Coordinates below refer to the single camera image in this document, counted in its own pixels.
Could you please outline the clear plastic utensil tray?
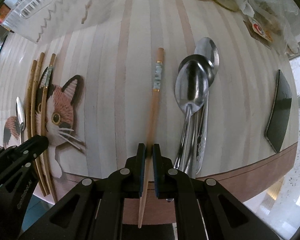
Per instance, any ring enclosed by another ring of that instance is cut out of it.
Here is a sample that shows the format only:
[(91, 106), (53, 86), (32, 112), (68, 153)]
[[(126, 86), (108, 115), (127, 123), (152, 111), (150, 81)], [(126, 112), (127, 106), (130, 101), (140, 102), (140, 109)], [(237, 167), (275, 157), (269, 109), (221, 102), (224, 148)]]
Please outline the clear plastic utensil tray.
[(3, 25), (35, 44), (105, 22), (115, 0), (18, 0)]

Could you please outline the steel spoon front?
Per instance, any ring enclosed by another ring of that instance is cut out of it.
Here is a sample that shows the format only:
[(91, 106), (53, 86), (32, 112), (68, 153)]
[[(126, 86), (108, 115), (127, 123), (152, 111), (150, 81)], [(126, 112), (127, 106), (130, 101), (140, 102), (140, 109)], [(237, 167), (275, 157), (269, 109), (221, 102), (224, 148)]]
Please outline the steel spoon front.
[(187, 150), (191, 117), (204, 105), (208, 88), (207, 74), (202, 65), (196, 60), (189, 60), (184, 63), (179, 70), (174, 91), (176, 102), (185, 114), (174, 168), (183, 170), (191, 178), (194, 178), (196, 173), (196, 145), (192, 146), (186, 164), (183, 164), (183, 156)]

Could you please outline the brown card coaster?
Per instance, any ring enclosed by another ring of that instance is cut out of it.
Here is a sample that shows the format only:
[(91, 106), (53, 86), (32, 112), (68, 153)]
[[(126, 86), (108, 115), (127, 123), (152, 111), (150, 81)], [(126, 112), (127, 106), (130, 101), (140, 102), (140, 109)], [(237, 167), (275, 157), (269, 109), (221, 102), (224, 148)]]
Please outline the brown card coaster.
[(252, 38), (254, 38), (255, 40), (261, 42), (264, 46), (266, 46), (268, 49), (271, 49), (271, 46), (270, 46), (270, 43), (269, 41), (267, 41), (265, 38), (263, 38), (262, 36), (260, 36), (258, 33), (256, 33), (254, 30), (253, 30), (253, 26), (251, 25), (250, 22), (247, 22), (247, 21), (243, 21), (243, 23), (245, 24), (250, 36)]

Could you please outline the steel spoon back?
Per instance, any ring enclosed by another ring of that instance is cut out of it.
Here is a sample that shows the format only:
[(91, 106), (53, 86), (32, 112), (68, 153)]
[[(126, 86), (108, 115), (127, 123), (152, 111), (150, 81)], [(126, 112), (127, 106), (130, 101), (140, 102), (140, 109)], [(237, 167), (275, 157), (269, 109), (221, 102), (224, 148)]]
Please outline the steel spoon back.
[[(209, 87), (211, 87), (215, 79), (215, 75), (217, 74), (219, 68), (218, 49), (211, 38), (204, 37), (198, 41), (194, 53), (204, 56), (209, 62), (209, 65), (205, 68), (205, 71), (207, 73)], [(202, 168), (205, 149), (206, 149), (208, 109), (209, 109), (209, 94), (207, 93), (205, 104), (202, 110), (198, 137), (197, 137), (198, 141), (197, 141), (197, 154), (196, 154), (196, 175), (200, 172)]]

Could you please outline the striped cat table mat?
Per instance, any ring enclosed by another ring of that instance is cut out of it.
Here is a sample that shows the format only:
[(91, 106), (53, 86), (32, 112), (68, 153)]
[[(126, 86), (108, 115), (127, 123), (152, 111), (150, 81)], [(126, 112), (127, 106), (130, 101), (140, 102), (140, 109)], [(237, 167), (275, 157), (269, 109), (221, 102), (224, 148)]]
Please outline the striped cat table mat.
[(199, 178), (215, 175), (245, 201), (281, 179), (293, 167), (298, 144), (298, 102), (275, 153), (264, 137), (280, 69), (292, 91), (289, 60), (252, 38), (240, 13), (212, 1), (115, 0), (98, 25), (35, 44), (12, 32), (0, 53), (0, 145), (15, 100), (24, 99), (31, 64), (56, 54), (51, 82), (63, 94), (70, 126), (57, 129), (62, 114), (47, 102), (51, 171), (60, 193), (76, 176), (105, 178), (123, 167), (146, 140), (158, 48), (164, 48), (160, 108), (155, 142), (167, 157), (178, 150), (184, 114), (174, 97), (179, 63), (210, 37), (220, 65), (210, 88), (207, 146)]

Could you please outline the steel spoon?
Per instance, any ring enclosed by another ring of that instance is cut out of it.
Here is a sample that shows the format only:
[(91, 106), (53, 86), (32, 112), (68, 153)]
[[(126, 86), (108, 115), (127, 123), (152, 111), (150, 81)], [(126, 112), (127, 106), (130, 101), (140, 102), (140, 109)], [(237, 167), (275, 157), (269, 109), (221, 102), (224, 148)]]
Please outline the steel spoon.
[(23, 104), (19, 96), (16, 98), (15, 111), (17, 115), (17, 122), (20, 128), (20, 143), (22, 144), (24, 142), (24, 130), (26, 127), (26, 120)]
[[(215, 69), (213, 63), (199, 54), (193, 54), (186, 57), (181, 64), (179, 65), (179, 72), (183, 69), (183, 67), (190, 62), (191, 60), (200, 64), (205, 70), (208, 80), (208, 87), (210, 87), (215, 78)], [(202, 116), (200, 123), (198, 124), (197, 128), (197, 153), (196, 153), (196, 169), (195, 174), (198, 174), (204, 159), (204, 153), (206, 148), (206, 137), (207, 137), (207, 112), (208, 112), (208, 105), (209, 105), (209, 92), (206, 93), (205, 101), (203, 104)]]
[[(218, 49), (211, 38), (204, 37), (198, 41), (194, 53), (204, 56), (209, 62), (209, 65), (205, 68), (205, 71), (207, 73), (209, 87), (211, 87), (215, 79), (215, 75), (217, 74), (219, 68)], [(207, 93), (205, 104), (202, 110), (198, 137), (197, 137), (198, 141), (197, 141), (197, 154), (196, 154), (196, 175), (200, 172), (202, 168), (205, 149), (206, 149), (208, 109), (209, 109), (209, 94)]]
[(208, 88), (207, 74), (202, 65), (196, 60), (189, 60), (184, 63), (179, 70), (174, 91), (176, 102), (185, 114), (174, 168), (183, 170), (191, 178), (194, 178), (196, 173), (196, 145), (192, 146), (186, 164), (183, 164), (183, 156), (187, 150), (191, 117), (204, 105)]

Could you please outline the clear plastic bag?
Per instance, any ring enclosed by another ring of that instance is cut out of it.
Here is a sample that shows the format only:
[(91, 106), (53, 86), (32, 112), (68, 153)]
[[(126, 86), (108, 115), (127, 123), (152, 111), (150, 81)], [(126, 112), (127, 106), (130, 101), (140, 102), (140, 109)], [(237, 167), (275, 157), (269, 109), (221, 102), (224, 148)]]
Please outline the clear plastic bag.
[(247, 17), (257, 20), (272, 35), (270, 43), (280, 54), (289, 56), (300, 51), (295, 35), (292, 33), (289, 16), (299, 13), (292, 0), (234, 0), (239, 10)]

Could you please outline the red swirl sachet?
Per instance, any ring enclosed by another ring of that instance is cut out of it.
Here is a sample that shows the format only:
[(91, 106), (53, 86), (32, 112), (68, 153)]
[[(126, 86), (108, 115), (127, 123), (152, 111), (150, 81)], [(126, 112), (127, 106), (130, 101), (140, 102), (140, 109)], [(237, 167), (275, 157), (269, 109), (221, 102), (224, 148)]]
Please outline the red swirl sachet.
[(249, 22), (251, 23), (253, 31), (255, 33), (257, 33), (258, 35), (260, 35), (262, 38), (269, 41), (270, 43), (273, 42), (272, 35), (269, 31), (264, 29), (264, 27), (262, 27), (262, 25), (254, 18), (249, 16), (248, 19), (249, 19)]

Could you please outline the decorated wooden chopstick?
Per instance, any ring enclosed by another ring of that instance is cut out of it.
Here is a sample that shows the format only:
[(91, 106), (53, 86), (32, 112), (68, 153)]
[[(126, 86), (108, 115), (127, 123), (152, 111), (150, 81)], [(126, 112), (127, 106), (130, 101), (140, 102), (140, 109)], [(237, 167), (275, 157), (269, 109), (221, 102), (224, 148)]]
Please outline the decorated wooden chopstick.
[[(53, 53), (51, 55), (50, 63), (49, 63), (49, 66), (47, 68), (46, 80), (45, 80), (44, 86), (43, 86), (41, 127), (40, 127), (40, 131), (41, 131), (42, 136), (46, 135), (45, 124), (46, 124), (47, 93), (48, 93), (48, 88), (49, 88), (49, 84), (50, 84), (50, 77), (51, 77), (52, 70), (53, 70), (53, 67), (54, 67), (55, 59), (56, 59), (56, 54)], [(44, 170), (45, 170), (45, 178), (46, 178), (47, 186), (48, 186), (49, 192), (52, 196), (52, 199), (53, 199), (54, 203), (56, 203), (57, 202), (57, 197), (56, 197), (55, 189), (54, 189), (54, 186), (53, 186), (53, 183), (52, 183), (52, 180), (51, 180), (51, 176), (50, 176), (50, 169), (49, 169), (50, 165), (49, 165), (49, 152), (48, 152), (48, 150), (45, 150), (44, 153), (42, 154), (42, 156), (43, 156), (43, 161), (44, 161)]]
[(142, 189), (142, 196), (140, 197), (140, 202), (139, 202), (139, 214), (138, 214), (139, 229), (142, 227), (143, 216), (144, 216), (144, 211), (146, 206), (150, 166), (152, 161), (152, 145), (153, 145), (153, 141), (157, 129), (158, 109), (159, 109), (159, 101), (160, 101), (160, 86), (161, 86), (163, 65), (164, 65), (164, 48), (158, 48), (156, 65), (155, 65), (155, 73), (154, 73), (154, 82), (152, 88), (152, 97), (151, 97), (151, 104), (150, 104), (150, 111), (149, 111), (147, 136), (146, 136), (147, 154), (145, 157), (143, 189)]

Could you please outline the black smartphone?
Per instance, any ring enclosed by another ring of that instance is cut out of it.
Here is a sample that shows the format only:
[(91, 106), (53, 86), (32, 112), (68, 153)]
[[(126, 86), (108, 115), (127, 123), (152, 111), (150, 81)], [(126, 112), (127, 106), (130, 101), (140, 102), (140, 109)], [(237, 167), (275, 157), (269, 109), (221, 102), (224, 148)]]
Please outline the black smartphone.
[(279, 69), (271, 113), (264, 136), (275, 153), (281, 151), (290, 117), (292, 92), (283, 72)]

